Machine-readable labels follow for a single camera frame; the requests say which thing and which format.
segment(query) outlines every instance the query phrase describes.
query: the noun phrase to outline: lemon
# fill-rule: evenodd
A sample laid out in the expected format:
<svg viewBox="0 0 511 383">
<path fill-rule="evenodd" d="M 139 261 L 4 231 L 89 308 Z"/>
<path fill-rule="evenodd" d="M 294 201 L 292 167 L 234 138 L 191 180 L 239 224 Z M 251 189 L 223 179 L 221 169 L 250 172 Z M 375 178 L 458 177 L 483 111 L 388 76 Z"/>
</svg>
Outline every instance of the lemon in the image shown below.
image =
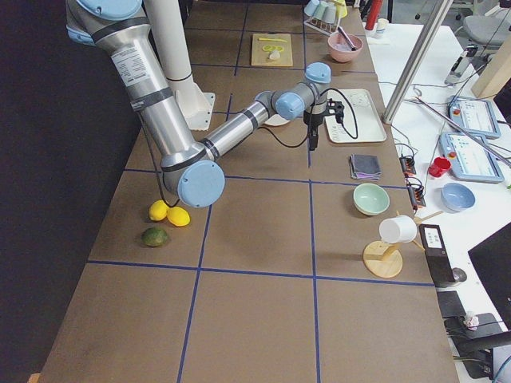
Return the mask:
<svg viewBox="0 0 511 383">
<path fill-rule="evenodd" d="M 182 207 L 171 207 L 167 211 L 167 218 L 171 224 L 182 227 L 190 223 L 190 214 Z"/>
<path fill-rule="evenodd" d="M 158 247 L 167 241 L 167 231 L 160 227 L 150 227 L 142 233 L 142 242 L 149 247 Z"/>
<path fill-rule="evenodd" d="M 167 204 L 162 199 L 159 199 L 149 208 L 149 218 L 152 221 L 161 221 L 167 216 L 167 210 Z"/>
</svg>

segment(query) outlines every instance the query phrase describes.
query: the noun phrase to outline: red object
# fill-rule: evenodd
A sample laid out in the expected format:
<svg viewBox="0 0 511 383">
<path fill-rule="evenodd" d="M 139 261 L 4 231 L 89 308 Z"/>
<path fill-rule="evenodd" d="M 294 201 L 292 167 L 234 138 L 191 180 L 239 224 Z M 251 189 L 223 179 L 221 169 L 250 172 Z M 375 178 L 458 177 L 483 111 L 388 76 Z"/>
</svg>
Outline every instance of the red object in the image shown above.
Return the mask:
<svg viewBox="0 0 511 383">
<path fill-rule="evenodd" d="M 430 165 L 428 173 L 430 173 L 433 177 L 440 177 L 449 171 L 450 166 L 450 161 L 445 157 L 437 157 Z"/>
<path fill-rule="evenodd" d="M 382 8 L 383 0 L 374 0 L 370 6 L 369 16 L 367 16 L 366 30 L 373 30 L 376 19 Z"/>
</svg>

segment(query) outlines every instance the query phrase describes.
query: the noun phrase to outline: white desk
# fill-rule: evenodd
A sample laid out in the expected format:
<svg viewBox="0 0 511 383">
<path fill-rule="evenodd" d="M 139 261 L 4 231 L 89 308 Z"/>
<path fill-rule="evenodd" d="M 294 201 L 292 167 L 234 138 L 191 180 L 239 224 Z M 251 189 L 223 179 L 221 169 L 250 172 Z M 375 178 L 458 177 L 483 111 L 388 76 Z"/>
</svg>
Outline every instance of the white desk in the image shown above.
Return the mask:
<svg viewBox="0 0 511 383">
<path fill-rule="evenodd" d="M 381 83 L 380 89 L 382 90 L 383 99 L 386 103 L 388 103 L 395 85 L 383 82 L 398 82 L 421 28 L 422 26 L 416 25 L 390 24 L 384 35 L 388 43 L 370 44 L 370 53 Z M 442 26 L 431 44 L 413 83 L 444 85 L 450 67 L 462 50 L 451 29 L 448 26 Z M 472 70 L 467 69 L 461 79 L 466 79 L 470 74 L 472 74 Z M 477 75 L 470 79 L 468 85 L 461 91 L 462 96 L 474 97 L 470 89 L 476 80 Z M 455 85 L 450 88 L 418 86 L 418 88 L 422 91 L 424 101 L 442 103 L 446 102 L 447 97 L 454 95 L 460 86 Z M 416 96 L 416 93 L 410 87 L 406 98 L 414 96 Z M 446 114 L 444 105 L 434 105 L 434 107 Z M 504 120 L 495 104 L 493 104 L 493 109 L 497 119 Z M 442 290 L 456 290 L 466 311 L 473 311 L 476 314 L 491 313 L 497 320 L 501 320 L 471 265 L 468 250 L 511 221 L 511 215 L 509 214 L 511 211 L 511 191 L 506 188 L 511 184 L 511 169 L 499 161 L 500 168 L 505 176 L 505 182 L 502 184 L 461 182 L 454 179 L 450 174 L 435 179 L 428 175 L 427 168 L 430 161 L 439 155 L 435 146 L 442 130 L 443 122 L 441 119 L 421 105 L 403 102 L 392 124 L 404 132 L 409 137 L 412 146 L 418 149 L 415 156 L 417 177 L 426 184 L 426 207 L 419 209 L 418 216 L 425 217 L 436 211 L 445 210 L 440 199 L 440 191 L 442 186 L 449 182 L 464 184 L 476 196 L 474 207 L 458 213 L 446 212 L 440 214 L 429 219 L 427 223 L 440 225 L 451 266 L 463 269 L 468 276 L 466 282 L 454 288 Z M 446 124 L 443 132 L 451 131 L 453 129 Z M 491 142 L 505 148 L 511 148 L 511 129 L 501 125 L 501 132 L 501 138 Z M 395 130 L 393 134 L 401 142 L 407 143 L 406 138 Z M 403 154 L 410 154 L 408 149 L 401 145 L 397 148 L 398 152 L 403 150 Z M 461 362 L 457 362 L 457 371 L 461 383 L 489 381 L 486 378 L 471 379 Z"/>
</svg>

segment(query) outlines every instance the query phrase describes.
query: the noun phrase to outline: blue-framed tablet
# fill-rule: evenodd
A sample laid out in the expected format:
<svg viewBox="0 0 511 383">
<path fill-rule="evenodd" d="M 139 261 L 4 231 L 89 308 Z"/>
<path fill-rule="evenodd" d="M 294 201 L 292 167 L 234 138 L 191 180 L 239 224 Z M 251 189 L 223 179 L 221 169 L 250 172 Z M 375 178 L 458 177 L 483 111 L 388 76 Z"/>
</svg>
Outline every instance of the blue-framed tablet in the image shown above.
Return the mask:
<svg viewBox="0 0 511 383">
<path fill-rule="evenodd" d="M 501 136 L 490 101 L 460 96 L 452 101 L 453 97 L 447 100 L 449 117 L 452 121 L 470 133 L 482 134 L 489 139 Z"/>
<path fill-rule="evenodd" d="M 474 136 L 488 144 L 484 135 Z M 440 136 L 440 149 L 443 155 L 450 159 L 451 172 L 458 180 L 491 184 L 504 180 L 495 156 L 463 133 L 443 133 Z"/>
</svg>

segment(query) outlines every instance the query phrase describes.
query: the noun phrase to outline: chair seat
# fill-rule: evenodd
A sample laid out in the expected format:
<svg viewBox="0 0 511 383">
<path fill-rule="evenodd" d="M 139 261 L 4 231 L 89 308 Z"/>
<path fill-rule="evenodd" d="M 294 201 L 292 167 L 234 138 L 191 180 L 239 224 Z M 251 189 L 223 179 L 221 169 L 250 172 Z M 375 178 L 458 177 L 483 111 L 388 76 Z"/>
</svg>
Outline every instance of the chair seat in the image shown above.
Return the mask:
<svg viewBox="0 0 511 383">
<path fill-rule="evenodd" d="M 467 16 L 463 20 L 463 28 L 469 35 L 470 40 L 489 46 L 501 46 L 511 34 L 509 32 L 510 26 L 511 24 L 506 20 L 502 21 L 500 18 L 488 16 Z"/>
</svg>

